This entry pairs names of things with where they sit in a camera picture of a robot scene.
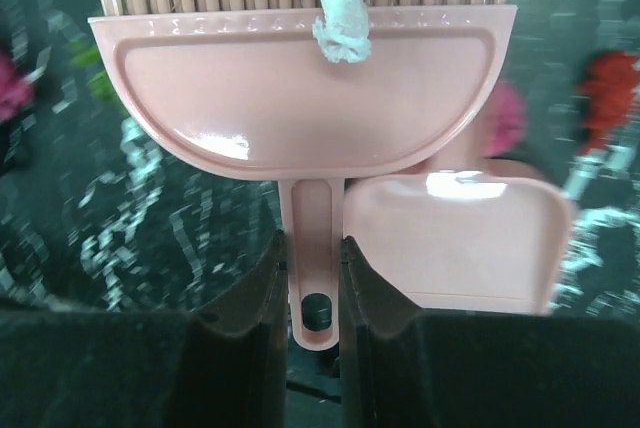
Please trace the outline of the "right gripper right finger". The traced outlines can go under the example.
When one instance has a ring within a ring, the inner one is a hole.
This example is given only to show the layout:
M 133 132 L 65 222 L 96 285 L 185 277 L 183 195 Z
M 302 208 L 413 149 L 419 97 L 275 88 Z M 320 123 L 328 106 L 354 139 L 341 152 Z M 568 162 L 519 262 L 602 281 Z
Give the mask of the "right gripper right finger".
M 347 427 L 635 427 L 639 330 L 619 319 L 418 307 L 342 247 Z

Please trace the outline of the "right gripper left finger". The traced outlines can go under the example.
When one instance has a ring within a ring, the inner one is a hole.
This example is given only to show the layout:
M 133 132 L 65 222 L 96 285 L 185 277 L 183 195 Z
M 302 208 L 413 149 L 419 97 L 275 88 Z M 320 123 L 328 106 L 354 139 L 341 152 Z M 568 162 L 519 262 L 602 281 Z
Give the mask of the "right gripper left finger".
M 54 312 L 1 301 L 5 427 L 281 427 L 287 274 L 276 233 L 200 309 Z

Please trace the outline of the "pink plastic dustpan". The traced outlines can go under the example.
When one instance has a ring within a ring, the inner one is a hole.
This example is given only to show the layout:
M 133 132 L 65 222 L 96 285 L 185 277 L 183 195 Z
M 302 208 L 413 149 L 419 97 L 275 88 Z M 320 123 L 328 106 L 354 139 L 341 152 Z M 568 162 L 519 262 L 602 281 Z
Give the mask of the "pink plastic dustpan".
M 423 308 L 546 314 L 573 203 L 532 167 L 388 175 L 353 185 L 344 231 L 371 267 Z

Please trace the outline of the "pink hand brush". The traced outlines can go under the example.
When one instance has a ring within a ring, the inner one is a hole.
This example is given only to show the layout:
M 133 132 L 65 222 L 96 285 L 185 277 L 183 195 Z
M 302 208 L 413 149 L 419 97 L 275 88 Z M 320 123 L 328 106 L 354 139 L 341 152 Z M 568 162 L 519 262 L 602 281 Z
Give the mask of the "pink hand brush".
M 329 61 L 320 0 L 100 0 L 90 20 L 131 117 L 203 171 L 275 181 L 296 342 L 333 347 L 303 302 L 335 301 L 344 186 L 420 163 L 475 117 L 502 69 L 507 0 L 363 0 L 371 54 Z

